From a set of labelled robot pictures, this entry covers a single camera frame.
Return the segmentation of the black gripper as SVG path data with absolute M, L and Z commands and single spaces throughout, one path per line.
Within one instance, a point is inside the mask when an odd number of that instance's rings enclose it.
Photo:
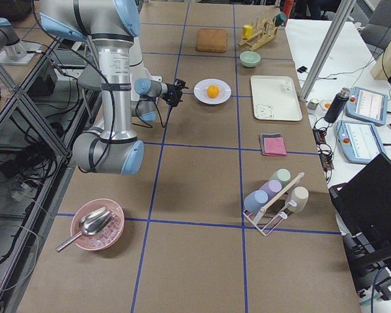
M 179 78 L 175 79 L 175 84 L 166 84 L 167 92 L 165 93 L 165 102 L 169 106 L 178 106 L 181 101 L 182 90 L 186 89 L 186 82 Z

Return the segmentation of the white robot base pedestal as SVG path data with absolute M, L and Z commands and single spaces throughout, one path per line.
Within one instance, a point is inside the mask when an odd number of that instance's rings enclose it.
M 0 63 L 4 65 L 26 66 L 30 63 L 33 56 L 42 54 L 41 50 L 28 50 L 26 54 L 14 54 L 9 50 L 0 52 Z

